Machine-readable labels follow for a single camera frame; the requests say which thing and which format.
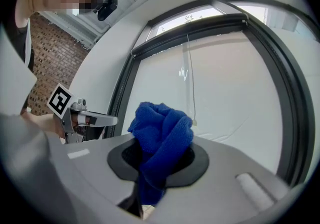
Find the brick wall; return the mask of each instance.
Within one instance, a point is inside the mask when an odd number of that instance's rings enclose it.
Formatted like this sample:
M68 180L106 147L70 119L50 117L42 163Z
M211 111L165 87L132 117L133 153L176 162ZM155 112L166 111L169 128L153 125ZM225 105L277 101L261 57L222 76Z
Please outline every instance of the brick wall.
M46 104L56 85L61 83L69 88L89 51L38 13L30 18L30 31L37 82L29 95L28 106L33 114L43 115L52 113Z

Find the blue cloth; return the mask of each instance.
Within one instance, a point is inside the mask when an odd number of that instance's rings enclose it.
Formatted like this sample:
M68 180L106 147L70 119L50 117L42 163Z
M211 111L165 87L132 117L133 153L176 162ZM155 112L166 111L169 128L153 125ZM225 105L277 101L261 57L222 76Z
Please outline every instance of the blue cloth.
M164 184L193 139L192 120L165 104L140 103L128 132L142 148L139 195L142 204L157 204Z

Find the blue towel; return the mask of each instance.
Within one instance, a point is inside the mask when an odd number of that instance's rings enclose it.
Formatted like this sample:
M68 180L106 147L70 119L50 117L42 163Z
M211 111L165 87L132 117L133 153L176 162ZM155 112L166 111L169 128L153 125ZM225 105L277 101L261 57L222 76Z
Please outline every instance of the blue towel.
M142 204L157 204L164 185L193 139L192 120L165 104L140 103L128 132L142 148L139 166L139 195Z

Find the white wall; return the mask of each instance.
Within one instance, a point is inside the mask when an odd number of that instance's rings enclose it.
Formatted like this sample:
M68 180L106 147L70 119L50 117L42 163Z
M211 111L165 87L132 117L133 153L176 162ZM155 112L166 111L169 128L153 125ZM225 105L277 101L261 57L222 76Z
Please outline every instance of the white wall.
M148 22L158 15L195 0L141 0L132 12L115 24L93 47L70 86L86 98L89 110L106 113L114 87L129 51ZM309 14L304 0L276 0Z
M320 44L293 32L275 28L272 28L272 30L282 39L300 65L312 97L316 136L314 152L307 175L308 180L320 159Z
M191 41L189 49L195 135L233 146L276 173L283 137L281 108L260 54L241 32ZM163 102L187 113L193 110L187 79L192 77L191 67L184 57L183 45L179 45L141 61L123 134L142 101ZM185 75L181 75L182 66L189 70Z

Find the black window frame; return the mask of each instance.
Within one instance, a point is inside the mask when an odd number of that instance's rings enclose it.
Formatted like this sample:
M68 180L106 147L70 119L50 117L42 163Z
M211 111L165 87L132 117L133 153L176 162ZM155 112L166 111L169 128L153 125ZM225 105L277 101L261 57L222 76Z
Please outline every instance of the black window frame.
M317 39L320 38L317 24L293 7L270 0L228 1L256 1L256 3L268 4L293 12L309 26ZM178 26L147 41L154 25L189 9L206 5L211 5L227 14ZM290 50L270 28L251 14L224 0L198 0L187 3L147 23L128 54L109 105L107 114L117 116L118 124L107 127L103 137L119 136L122 133L126 109L141 60L188 40L238 31L246 35L263 58L279 96L283 122L283 145L277 175L292 187L304 182L315 143L315 115L306 79Z

